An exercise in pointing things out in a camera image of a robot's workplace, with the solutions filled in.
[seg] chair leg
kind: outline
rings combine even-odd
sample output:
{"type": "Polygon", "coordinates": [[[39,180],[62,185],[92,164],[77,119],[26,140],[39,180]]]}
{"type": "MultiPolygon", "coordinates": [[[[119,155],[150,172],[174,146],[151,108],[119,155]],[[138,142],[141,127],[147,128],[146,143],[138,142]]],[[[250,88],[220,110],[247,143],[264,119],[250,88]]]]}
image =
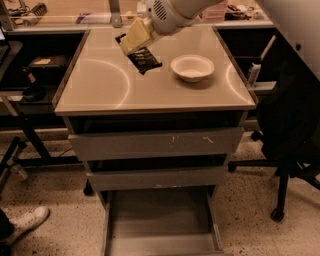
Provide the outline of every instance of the chair leg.
{"type": "Polygon", "coordinates": [[[281,174],[279,181],[279,190],[278,190],[278,204],[277,208],[273,210],[270,217],[272,220],[280,222],[284,217],[284,206],[287,195],[287,187],[288,187],[288,174],[281,174]]]}
{"type": "Polygon", "coordinates": [[[92,195],[92,193],[93,193],[93,189],[92,189],[92,187],[91,187],[91,184],[90,184],[89,180],[87,180],[87,182],[86,182],[86,186],[85,186],[85,188],[83,189],[83,193],[84,193],[86,196],[92,195]]]}

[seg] chair wheel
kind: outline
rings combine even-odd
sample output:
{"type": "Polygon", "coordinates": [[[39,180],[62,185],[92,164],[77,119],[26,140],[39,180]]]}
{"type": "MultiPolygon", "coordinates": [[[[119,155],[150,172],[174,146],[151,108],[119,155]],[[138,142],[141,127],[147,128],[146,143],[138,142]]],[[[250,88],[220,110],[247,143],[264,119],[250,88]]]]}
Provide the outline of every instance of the chair wheel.
{"type": "Polygon", "coordinates": [[[284,212],[279,212],[278,208],[275,208],[270,214],[272,220],[280,222],[284,217],[284,212]]]}
{"type": "Polygon", "coordinates": [[[234,172],[236,170],[237,166],[233,164],[232,162],[228,163],[228,171],[229,172],[234,172]]]}
{"type": "Polygon", "coordinates": [[[90,185],[90,183],[87,181],[86,187],[83,189],[83,194],[85,194],[86,196],[90,196],[93,193],[93,189],[90,185]]]}
{"type": "Polygon", "coordinates": [[[92,195],[92,193],[93,193],[93,190],[91,187],[85,187],[83,190],[83,194],[85,194],[86,196],[90,196],[92,195]]]}
{"type": "Polygon", "coordinates": [[[251,139],[252,139],[253,141],[258,141],[258,140],[260,140],[262,137],[263,137],[263,135],[262,135],[260,132],[258,132],[258,131],[254,131],[254,132],[251,134],[251,139]]]}

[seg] ceramic bowl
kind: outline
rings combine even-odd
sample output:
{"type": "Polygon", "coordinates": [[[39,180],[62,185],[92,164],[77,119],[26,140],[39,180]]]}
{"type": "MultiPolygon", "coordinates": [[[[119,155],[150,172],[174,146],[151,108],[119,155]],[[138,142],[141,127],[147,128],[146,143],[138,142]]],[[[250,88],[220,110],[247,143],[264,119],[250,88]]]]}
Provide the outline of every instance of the ceramic bowl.
{"type": "Polygon", "coordinates": [[[210,76],[214,64],[200,55],[182,55],[171,62],[171,68],[182,80],[195,83],[210,76]]]}

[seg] person's foot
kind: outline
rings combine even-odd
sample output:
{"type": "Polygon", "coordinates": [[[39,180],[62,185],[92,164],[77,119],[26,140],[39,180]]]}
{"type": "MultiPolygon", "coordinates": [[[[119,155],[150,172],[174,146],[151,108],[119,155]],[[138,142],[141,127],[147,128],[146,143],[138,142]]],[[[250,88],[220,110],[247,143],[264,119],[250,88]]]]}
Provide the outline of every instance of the person's foot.
{"type": "Polygon", "coordinates": [[[11,236],[1,240],[0,243],[7,246],[13,244],[24,232],[40,226],[48,218],[49,213],[50,211],[47,207],[40,206],[20,217],[9,219],[14,226],[14,231],[11,236]]]}

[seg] drawer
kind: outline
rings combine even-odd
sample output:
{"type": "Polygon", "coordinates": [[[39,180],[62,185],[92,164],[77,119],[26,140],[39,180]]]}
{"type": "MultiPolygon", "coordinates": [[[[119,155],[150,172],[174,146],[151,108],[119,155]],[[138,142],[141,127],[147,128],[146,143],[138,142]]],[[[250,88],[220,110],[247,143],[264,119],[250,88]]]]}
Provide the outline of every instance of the drawer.
{"type": "Polygon", "coordinates": [[[243,129],[74,134],[69,140],[81,161],[212,155],[235,152],[243,129]]]}
{"type": "Polygon", "coordinates": [[[218,185],[223,182],[226,172],[226,166],[211,166],[89,172],[87,176],[94,191],[111,191],[218,185]]]}
{"type": "Polygon", "coordinates": [[[204,188],[108,192],[102,255],[227,255],[204,188]]]}

